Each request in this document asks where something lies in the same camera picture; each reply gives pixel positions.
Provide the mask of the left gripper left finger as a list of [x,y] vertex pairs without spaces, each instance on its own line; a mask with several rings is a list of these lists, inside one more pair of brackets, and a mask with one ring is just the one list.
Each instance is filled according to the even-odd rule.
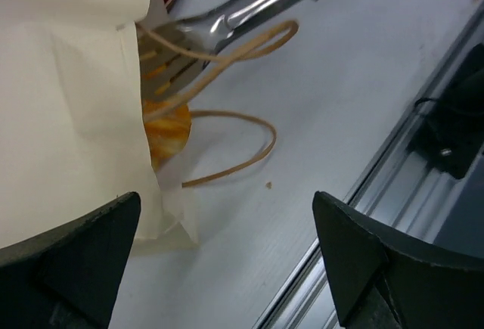
[[1,250],[3,328],[107,328],[141,215],[129,192]]

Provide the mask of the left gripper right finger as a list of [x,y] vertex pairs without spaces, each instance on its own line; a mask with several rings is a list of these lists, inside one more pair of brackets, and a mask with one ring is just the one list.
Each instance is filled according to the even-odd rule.
[[326,192],[312,210],[341,327],[483,326],[482,259],[402,233]]

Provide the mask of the beige paper bag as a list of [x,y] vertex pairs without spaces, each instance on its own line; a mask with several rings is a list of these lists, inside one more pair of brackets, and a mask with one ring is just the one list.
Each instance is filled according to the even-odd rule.
[[160,189],[142,122],[135,22],[150,0],[1,0],[1,245],[141,197],[135,237],[198,242],[198,209]]

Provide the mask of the metal tongs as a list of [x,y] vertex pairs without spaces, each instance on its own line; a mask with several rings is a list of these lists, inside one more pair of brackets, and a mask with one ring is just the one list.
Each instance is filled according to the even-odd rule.
[[[218,54],[236,39],[302,0],[229,0],[194,17],[161,21],[153,33],[189,51]],[[172,51],[142,33],[138,40],[141,96],[163,101],[187,87],[210,65]]]

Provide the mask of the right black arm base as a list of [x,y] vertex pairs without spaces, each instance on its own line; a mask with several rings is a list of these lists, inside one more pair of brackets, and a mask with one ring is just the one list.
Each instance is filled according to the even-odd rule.
[[483,44],[475,45],[438,98],[421,98],[414,111],[422,123],[408,150],[433,168],[461,179],[483,146]]

